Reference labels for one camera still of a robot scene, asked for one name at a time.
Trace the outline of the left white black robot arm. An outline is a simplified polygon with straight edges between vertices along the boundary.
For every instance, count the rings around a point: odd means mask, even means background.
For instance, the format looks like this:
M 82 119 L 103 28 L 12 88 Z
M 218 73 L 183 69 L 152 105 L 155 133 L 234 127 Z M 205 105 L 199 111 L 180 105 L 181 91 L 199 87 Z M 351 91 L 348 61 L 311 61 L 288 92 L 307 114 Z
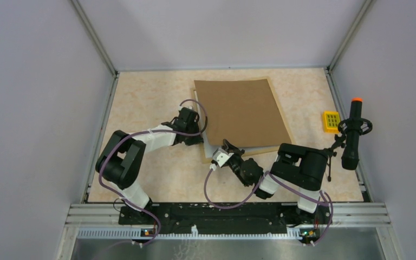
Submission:
M 151 199 L 137 181 L 144 155 L 178 144 L 203 143 L 199 119 L 195 110 L 180 107 L 175 118 L 157 127 L 136 133 L 117 130 L 110 136 L 95 165 L 98 180 L 132 208 L 131 216 L 139 224 L 152 217 Z

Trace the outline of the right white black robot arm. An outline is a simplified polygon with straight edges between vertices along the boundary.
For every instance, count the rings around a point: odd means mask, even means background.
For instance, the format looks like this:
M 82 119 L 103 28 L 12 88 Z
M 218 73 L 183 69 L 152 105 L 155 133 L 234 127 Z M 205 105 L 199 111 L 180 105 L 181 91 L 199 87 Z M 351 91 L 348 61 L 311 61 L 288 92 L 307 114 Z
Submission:
M 311 223 L 317 217 L 318 206 L 330 205 L 329 197 L 321 191 L 330 149 L 283 143 L 269 170 L 252 158 L 243 159 L 243 154 L 244 150 L 224 140 L 212 156 L 209 172 L 228 167 L 244 186 L 252 187 L 252 196 L 261 199 L 272 197 L 279 187 L 298 195 L 296 217 L 303 223 Z

